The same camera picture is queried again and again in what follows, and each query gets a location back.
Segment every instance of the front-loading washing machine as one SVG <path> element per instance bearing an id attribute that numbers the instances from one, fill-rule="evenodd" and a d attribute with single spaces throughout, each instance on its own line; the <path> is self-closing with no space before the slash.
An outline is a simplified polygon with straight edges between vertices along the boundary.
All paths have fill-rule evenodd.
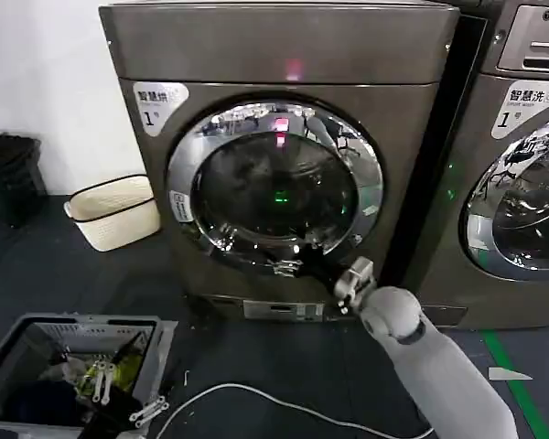
<path id="1" fill-rule="evenodd" d="M 443 325 L 544 326 L 549 5 L 509 0 L 495 23 L 403 284 Z"/>
<path id="2" fill-rule="evenodd" d="M 142 2 L 102 23 L 187 295 L 340 316 L 305 246 L 379 273 L 458 19 L 422 1 Z"/>

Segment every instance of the floor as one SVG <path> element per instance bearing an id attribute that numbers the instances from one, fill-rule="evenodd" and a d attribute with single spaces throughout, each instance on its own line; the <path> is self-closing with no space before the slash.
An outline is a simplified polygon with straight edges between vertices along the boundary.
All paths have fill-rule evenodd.
<path id="1" fill-rule="evenodd" d="M 359 324 L 283 325 L 191 316 L 162 233 L 122 250 L 94 251 L 52 198 L 23 229 L 0 224 L 0 339 L 27 312 L 154 315 L 179 320 L 167 367 L 169 399 L 182 402 L 213 384 L 248 383 L 328 416 L 411 437 L 425 423 L 390 360 Z M 486 373 L 495 364 L 480 333 L 450 335 Z M 498 334 L 549 429 L 549 328 Z M 183 386 L 188 371 L 188 385 Z M 495 388 L 515 413 L 521 439 L 533 435 L 505 383 Z M 277 407 L 240 391 L 195 404 L 167 437 L 370 437 Z M 12 434 L 0 432 L 0 437 Z"/>

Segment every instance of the dryer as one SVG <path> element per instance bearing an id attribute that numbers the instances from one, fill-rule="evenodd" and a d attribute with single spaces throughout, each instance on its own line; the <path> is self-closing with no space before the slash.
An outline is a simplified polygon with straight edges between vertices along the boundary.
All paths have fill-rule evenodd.
<path id="1" fill-rule="evenodd" d="M 192 303 L 333 320 L 303 245 L 380 272 L 458 19 L 422 1 L 101 8 Z"/>
<path id="2" fill-rule="evenodd" d="M 549 325 L 549 5 L 488 44 L 404 286 L 442 326 Z"/>

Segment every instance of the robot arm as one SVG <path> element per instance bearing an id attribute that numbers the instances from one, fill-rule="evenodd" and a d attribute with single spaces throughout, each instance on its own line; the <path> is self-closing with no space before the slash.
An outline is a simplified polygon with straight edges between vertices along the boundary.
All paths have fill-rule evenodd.
<path id="1" fill-rule="evenodd" d="M 336 281 L 342 313 L 359 315 L 440 439 L 518 439 L 511 410 L 459 346 L 440 333 L 409 291 L 376 288 L 359 258 Z"/>

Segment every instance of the white tag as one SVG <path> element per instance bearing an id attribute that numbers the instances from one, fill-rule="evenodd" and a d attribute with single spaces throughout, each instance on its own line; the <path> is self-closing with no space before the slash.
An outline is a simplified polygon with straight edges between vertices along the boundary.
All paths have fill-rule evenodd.
<path id="1" fill-rule="evenodd" d="M 133 87 L 138 113 L 145 132 L 157 137 L 169 116 L 189 97 L 179 82 L 135 82 Z"/>
<path id="2" fill-rule="evenodd" d="M 549 107 L 549 80 L 517 80 L 509 87 L 492 137 L 501 139 Z"/>
<path id="3" fill-rule="evenodd" d="M 189 204 L 189 195 L 182 194 L 175 190 L 169 191 L 171 198 L 171 208 L 173 213 L 179 222 L 191 222 L 193 221 L 193 214 L 191 213 L 191 205 Z"/>
<path id="4" fill-rule="evenodd" d="M 525 381 L 532 380 L 533 377 L 505 368 L 488 368 L 488 379 L 490 381 Z"/>

